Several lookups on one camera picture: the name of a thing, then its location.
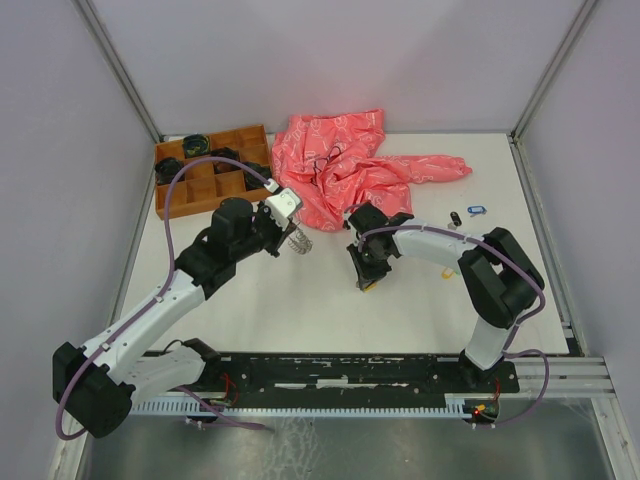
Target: white table surface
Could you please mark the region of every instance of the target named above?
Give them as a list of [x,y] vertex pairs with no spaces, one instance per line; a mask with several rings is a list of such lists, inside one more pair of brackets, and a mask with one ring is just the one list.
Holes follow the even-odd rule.
[[[381,155],[437,153],[465,158],[474,172],[452,183],[412,185],[414,214],[444,226],[456,211],[463,222],[459,230],[469,233],[509,229],[543,272],[548,302],[521,328],[511,350],[568,353],[507,137],[392,134],[379,150]],[[153,205],[123,312],[166,277],[164,229]],[[484,205],[488,213],[470,218],[470,205]],[[209,212],[171,221],[176,255],[210,218]],[[154,348],[194,337],[219,351],[459,353],[465,347],[477,315],[460,276],[443,280],[440,265],[392,258],[393,271],[362,293],[346,251],[349,233],[304,230],[314,242],[309,254],[297,255],[283,245],[277,259],[262,252],[244,260],[235,278],[177,322]]]

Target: black mounting plate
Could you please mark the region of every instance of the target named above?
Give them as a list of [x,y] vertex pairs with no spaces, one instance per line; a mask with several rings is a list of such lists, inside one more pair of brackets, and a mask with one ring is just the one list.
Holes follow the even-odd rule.
[[[444,395],[518,393],[511,362],[502,362],[475,388],[457,357],[421,354],[221,353],[220,371],[238,387],[236,408],[442,408]],[[223,380],[191,385],[220,392]]]

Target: yellow object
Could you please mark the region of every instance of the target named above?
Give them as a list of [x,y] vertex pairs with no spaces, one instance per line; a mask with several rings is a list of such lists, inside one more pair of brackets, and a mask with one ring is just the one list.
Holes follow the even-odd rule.
[[442,273],[440,274],[440,276],[442,278],[444,278],[445,280],[449,280],[451,277],[453,277],[456,274],[455,270],[453,270],[452,268],[445,268]]

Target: small black object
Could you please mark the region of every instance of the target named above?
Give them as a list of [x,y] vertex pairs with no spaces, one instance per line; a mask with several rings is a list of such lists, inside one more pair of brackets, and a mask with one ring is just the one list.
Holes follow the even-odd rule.
[[184,158],[208,155],[211,151],[209,137],[200,134],[186,136],[182,140],[182,150],[184,151]]
[[[271,178],[271,169],[259,163],[243,162],[247,167],[254,169],[264,178]],[[257,190],[258,188],[264,188],[264,185],[260,180],[251,175],[249,172],[244,172],[244,184],[247,187],[247,191]]]
[[[229,147],[214,148],[213,150],[211,150],[209,155],[211,155],[212,157],[224,157],[231,160],[236,160],[238,162],[240,161],[240,154]],[[239,169],[239,167],[236,167],[235,165],[231,165],[229,163],[213,162],[213,171],[217,174],[233,172],[234,170]]]
[[454,226],[459,227],[462,225],[462,220],[460,219],[458,212],[451,212],[449,216],[451,217],[451,223],[453,223]]
[[171,183],[173,177],[184,167],[184,163],[175,157],[167,157],[156,163],[156,183],[158,185],[167,185]]

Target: floor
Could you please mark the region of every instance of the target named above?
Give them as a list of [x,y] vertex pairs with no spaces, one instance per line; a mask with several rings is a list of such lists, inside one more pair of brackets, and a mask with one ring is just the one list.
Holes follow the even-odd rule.
[[[464,157],[474,169],[468,177],[412,186],[416,216],[446,225],[449,213],[456,211],[463,221],[459,230],[470,233],[505,227],[544,270],[505,135],[388,135],[379,153]],[[470,205],[484,205],[488,213],[470,218]],[[176,251],[188,246],[209,222],[210,214],[172,220]],[[220,351],[458,353],[465,347],[477,315],[459,276],[444,280],[442,266],[400,258],[392,262],[393,272],[384,281],[363,294],[355,287],[355,271],[345,250],[348,232],[305,231],[314,242],[311,253],[299,256],[283,246],[278,259],[262,253],[243,261],[232,281],[170,328],[155,348],[193,337]],[[163,225],[152,209],[124,312],[164,279],[166,259]],[[568,352],[553,294],[549,288],[545,293],[547,308],[525,324],[512,351]]]
[[[501,404],[504,417],[527,405]],[[200,431],[178,418],[130,416],[112,435],[92,440],[79,478],[614,479],[589,400],[550,400],[494,431],[472,431],[462,420],[250,420],[275,432]]]

